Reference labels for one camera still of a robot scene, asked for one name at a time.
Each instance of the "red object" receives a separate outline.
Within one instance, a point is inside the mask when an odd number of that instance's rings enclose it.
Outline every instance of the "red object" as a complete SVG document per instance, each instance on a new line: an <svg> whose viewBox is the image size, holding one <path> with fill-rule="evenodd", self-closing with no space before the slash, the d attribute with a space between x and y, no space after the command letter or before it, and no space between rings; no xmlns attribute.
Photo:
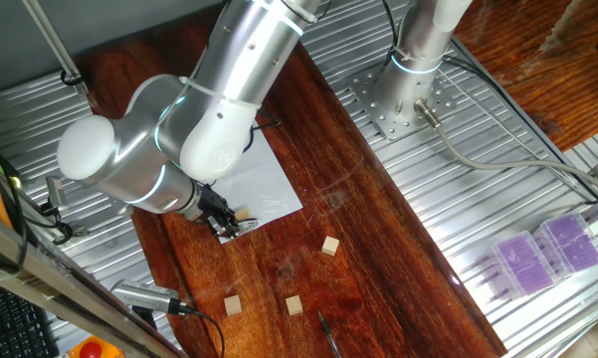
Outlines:
<svg viewBox="0 0 598 358"><path fill-rule="evenodd" d="M85 344L80 350L80 358L101 358L101 346L95 342Z"/></svg>

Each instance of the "wooden table surface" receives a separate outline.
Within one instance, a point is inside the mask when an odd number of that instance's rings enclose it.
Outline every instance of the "wooden table surface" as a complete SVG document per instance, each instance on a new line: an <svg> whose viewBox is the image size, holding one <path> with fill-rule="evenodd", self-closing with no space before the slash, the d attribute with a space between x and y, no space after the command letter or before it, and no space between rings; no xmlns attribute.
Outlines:
<svg viewBox="0 0 598 358"><path fill-rule="evenodd" d="M598 0L474 0L456 36L560 150L598 133Z"/></svg>
<svg viewBox="0 0 598 358"><path fill-rule="evenodd" d="M151 76L189 74L216 15L195 15L82 56L96 112L119 118ZM298 46L264 108L265 130L303 209L226 245L177 214L139 210L133 223L155 283L214 317L227 357L332 357L317 311L343 357L497 357L505 350L456 274ZM334 257L320 249L340 239ZM243 312L227 316L238 294ZM290 316L286 298L303 313ZM171 317L184 350L217 354L215 328Z"/></svg>
<svg viewBox="0 0 598 358"><path fill-rule="evenodd" d="M82 56L94 111L119 118L146 79L188 75L215 18L198 14ZM598 0L476 0L458 37L560 149L598 132ZM226 356L331 357L317 310L343 357L503 354L303 48L264 107L285 120L265 134L302 210L224 246L176 214L133 215L155 282L219 321ZM335 257L320 252L327 235L340 239ZM227 316L223 299L234 294L244 311ZM303 313L289 316L293 295ZM190 356L217 354L211 325L170 322Z"/></svg>

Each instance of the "metal mounting plate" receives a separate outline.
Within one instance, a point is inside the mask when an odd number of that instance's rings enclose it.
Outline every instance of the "metal mounting plate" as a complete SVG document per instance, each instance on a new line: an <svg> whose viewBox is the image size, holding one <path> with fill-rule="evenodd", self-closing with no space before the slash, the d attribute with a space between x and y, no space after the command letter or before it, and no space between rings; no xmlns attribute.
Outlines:
<svg viewBox="0 0 598 358"><path fill-rule="evenodd" d="M356 94L362 107L369 114L376 128L388 139L396 140L427 125L427 122L421 115L405 117L402 114L397 115L395 108L388 109L380 106L380 100L374 96L373 88L382 69L383 66L379 65L353 75L349 86ZM433 100L428 103L428 106L439 117L446 116L456 109L453 99L442 88L439 80L434 79L432 84Z"/></svg>

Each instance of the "white paper sheet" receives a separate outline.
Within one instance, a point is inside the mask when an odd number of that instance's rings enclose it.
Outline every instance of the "white paper sheet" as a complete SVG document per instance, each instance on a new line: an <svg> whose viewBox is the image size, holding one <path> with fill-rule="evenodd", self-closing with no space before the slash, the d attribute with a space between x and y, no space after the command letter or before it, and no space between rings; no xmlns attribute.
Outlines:
<svg viewBox="0 0 598 358"><path fill-rule="evenodd" d="M257 230L273 220L302 209L286 173L261 130L255 131L252 146L243 154L232 174L212 189L228 200L234 211L247 208L259 219ZM222 244L229 242L219 239Z"/></svg>

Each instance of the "clear plastic container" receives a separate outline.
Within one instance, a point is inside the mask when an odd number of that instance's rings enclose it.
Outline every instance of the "clear plastic container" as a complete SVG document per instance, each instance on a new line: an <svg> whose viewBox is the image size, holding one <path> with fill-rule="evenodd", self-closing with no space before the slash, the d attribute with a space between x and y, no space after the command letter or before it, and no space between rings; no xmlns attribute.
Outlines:
<svg viewBox="0 0 598 358"><path fill-rule="evenodd" d="M533 236L559 278L598 265L598 241L578 213L545 221Z"/></svg>
<svg viewBox="0 0 598 358"><path fill-rule="evenodd" d="M499 241L491 284L495 298L522 297L553 285L557 276L529 232Z"/></svg>

